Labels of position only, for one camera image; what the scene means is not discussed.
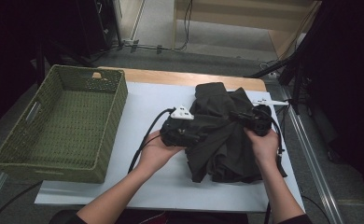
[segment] person's left hand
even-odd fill
[[[160,170],[177,152],[184,149],[183,147],[166,146],[161,140],[160,131],[151,133],[147,137],[147,141],[150,142],[142,149],[136,168],[150,172],[151,175]]]

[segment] white tabletop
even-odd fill
[[[121,116],[118,133],[104,184],[44,181],[35,203],[86,204],[126,176],[133,154],[143,136],[162,110],[194,101],[194,87],[128,82],[129,95]],[[250,100],[271,100],[263,91],[247,91]],[[164,115],[155,125],[158,130],[167,119]],[[301,196],[287,150],[283,154],[285,178],[292,194],[302,205]],[[206,176],[202,183],[193,183],[183,151],[176,154],[134,195],[129,208],[198,210],[227,212],[264,212],[268,203],[261,181],[245,184],[220,184]]]

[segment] table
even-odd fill
[[[191,104],[194,100],[194,88],[199,83],[223,81],[226,88],[230,90],[235,90],[236,87],[243,87],[245,90],[253,89],[254,91],[247,92],[251,100],[253,98],[271,99],[270,94],[265,92],[263,81],[259,79],[137,69],[123,70],[128,81],[129,96],[120,120],[104,184],[45,181],[35,203],[86,204],[121,180],[127,174],[133,154],[138,149],[152,120],[165,106]],[[165,83],[178,83],[178,85],[165,85]],[[163,120],[159,120],[153,130],[159,129],[162,123]],[[298,203],[303,207],[287,151],[283,155],[283,166],[288,174],[286,182]],[[183,152],[179,152],[138,190],[128,207],[264,212],[267,202],[267,195],[261,181],[249,185],[218,184],[210,181],[207,176],[202,183],[193,183],[186,164],[186,156]]]
[[[189,2],[175,0],[173,47],[176,20],[185,19]],[[301,33],[309,30],[319,6],[320,1],[313,0],[194,0],[190,20],[269,30],[275,52],[283,59]]]

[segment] hand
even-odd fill
[[[252,148],[256,157],[257,163],[271,162],[275,163],[275,158],[278,149],[278,134],[269,130],[264,136],[258,136],[253,131],[244,128],[245,134],[252,141]]]
[[[147,137],[146,143],[136,168],[149,172],[150,175],[160,170],[177,152],[184,149],[183,147],[166,146],[161,140],[160,131],[151,133]]]

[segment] person's right hand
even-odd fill
[[[252,148],[257,163],[271,162],[275,163],[278,149],[278,134],[269,130],[264,136],[258,136],[253,131],[244,128],[244,132],[252,141]]]

